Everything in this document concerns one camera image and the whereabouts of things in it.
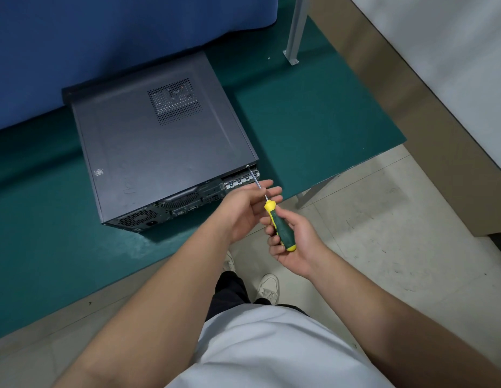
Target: shoe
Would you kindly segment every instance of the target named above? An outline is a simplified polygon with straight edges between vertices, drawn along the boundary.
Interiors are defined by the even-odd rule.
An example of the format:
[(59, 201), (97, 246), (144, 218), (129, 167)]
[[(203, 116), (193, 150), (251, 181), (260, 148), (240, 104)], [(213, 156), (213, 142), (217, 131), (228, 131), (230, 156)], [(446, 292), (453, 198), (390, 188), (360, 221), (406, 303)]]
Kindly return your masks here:
[(274, 274), (266, 274), (263, 276), (258, 286), (258, 298), (265, 298), (272, 305), (277, 304), (279, 300), (279, 279)]
[(227, 252), (225, 260), (223, 261), (223, 271), (236, 272), (236, 270), (234, 269), (234, 259), (232, 258), (232, 254), (230, 252)]

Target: floor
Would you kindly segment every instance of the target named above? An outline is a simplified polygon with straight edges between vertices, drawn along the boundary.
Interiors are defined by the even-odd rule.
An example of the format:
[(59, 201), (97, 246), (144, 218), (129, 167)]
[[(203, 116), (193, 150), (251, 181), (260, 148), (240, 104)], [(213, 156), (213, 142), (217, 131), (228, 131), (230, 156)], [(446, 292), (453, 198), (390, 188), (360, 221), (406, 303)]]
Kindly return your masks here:
[[(295, 209), (295, 202), (282, 206)], [(299, 213), (331, 249), (501, 368), (501, 253), (488, 238), (471, 236), (403, 146), (344, 172)], [(274, 273), (281, 303), (304, 309), (360, 350), (311, 283), (272, 259), (265, 241), (256, 226), (231, 247), (250, 296)], [(0, 339), (0, 388), (50, 386), (160, 265)]]

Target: hand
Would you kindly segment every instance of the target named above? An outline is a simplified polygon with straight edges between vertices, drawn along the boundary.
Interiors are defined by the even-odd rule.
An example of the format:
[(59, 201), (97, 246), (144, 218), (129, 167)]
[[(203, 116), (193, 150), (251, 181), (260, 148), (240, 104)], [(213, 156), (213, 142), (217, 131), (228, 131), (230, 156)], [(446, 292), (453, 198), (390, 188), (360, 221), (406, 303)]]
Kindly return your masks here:
[(293, 228), (297, 248), (293, 252), (286, 251), (285, 247), (280, 243), (281, 239), (276, 234), (270, 216), (266, 216), (261, 218), (260, 222), (267, 226), (265, 233), (270, 235), (268, 251), (274, 259), (294, 274), (310, 280), (318, 258), (324, 254), (327, 247), (319, 238), (310, 221), (304, 216), (279, 206), (276, 206), (276, 213), (281, 218), (286, 219), (290, 227)]
[(261, 217), (268, 215), (265, 211), (265, 193), (277, 203), (282, 201), (280, 186), (270, 188), (274, 183), (271, 179), (259, 183), (262, 189), (252, 183), (229, 192), (215, 211), (214, 215), (221, 224), (228, 226), (231, 243), (245, 237)]

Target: person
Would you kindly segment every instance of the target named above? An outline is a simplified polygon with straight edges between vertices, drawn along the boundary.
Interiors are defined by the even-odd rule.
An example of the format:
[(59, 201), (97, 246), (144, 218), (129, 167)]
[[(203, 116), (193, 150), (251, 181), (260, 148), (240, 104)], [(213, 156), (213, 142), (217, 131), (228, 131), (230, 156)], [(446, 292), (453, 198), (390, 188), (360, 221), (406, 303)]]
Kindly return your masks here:
[[(282, 201), (271, 180), (260, 184)], [(490, 361), (327, 248), (305, 217), (278, 206), (297, 244), (286, 252), (263, 207), (257, 185), (228, 193), (54, 386), (501, 387)], [(234, 272), (220, 276), (229, 246), (258, 221), (271, 255), (312, 282), (368, 358), (301, 311), (274, 305), (274, 276), (260, 283), (257, 304)]]

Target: person's right hand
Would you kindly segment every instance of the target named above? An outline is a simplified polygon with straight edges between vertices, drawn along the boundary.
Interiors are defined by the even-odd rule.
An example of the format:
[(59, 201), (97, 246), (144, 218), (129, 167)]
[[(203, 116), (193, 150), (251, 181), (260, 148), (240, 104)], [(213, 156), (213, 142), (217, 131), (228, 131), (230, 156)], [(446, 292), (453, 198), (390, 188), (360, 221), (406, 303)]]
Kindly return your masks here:
[(278, 205), (275, 210), (277, 215), (285, 219), (293, 228), (297, 248), (293, 252), (286, 251), (280, 243), (281, 240), (276, 234), (270, 216), (266, 216), (261, 218), (260, 222), (267, 226), (265, 233), (270, 235), (268, 239), (270, 254), (294, 274), (310, 279), (317, 266), (318, 258), (327, 250), (327, 247), (319, 238), (310, 221), (304, 216), (282, 209)]

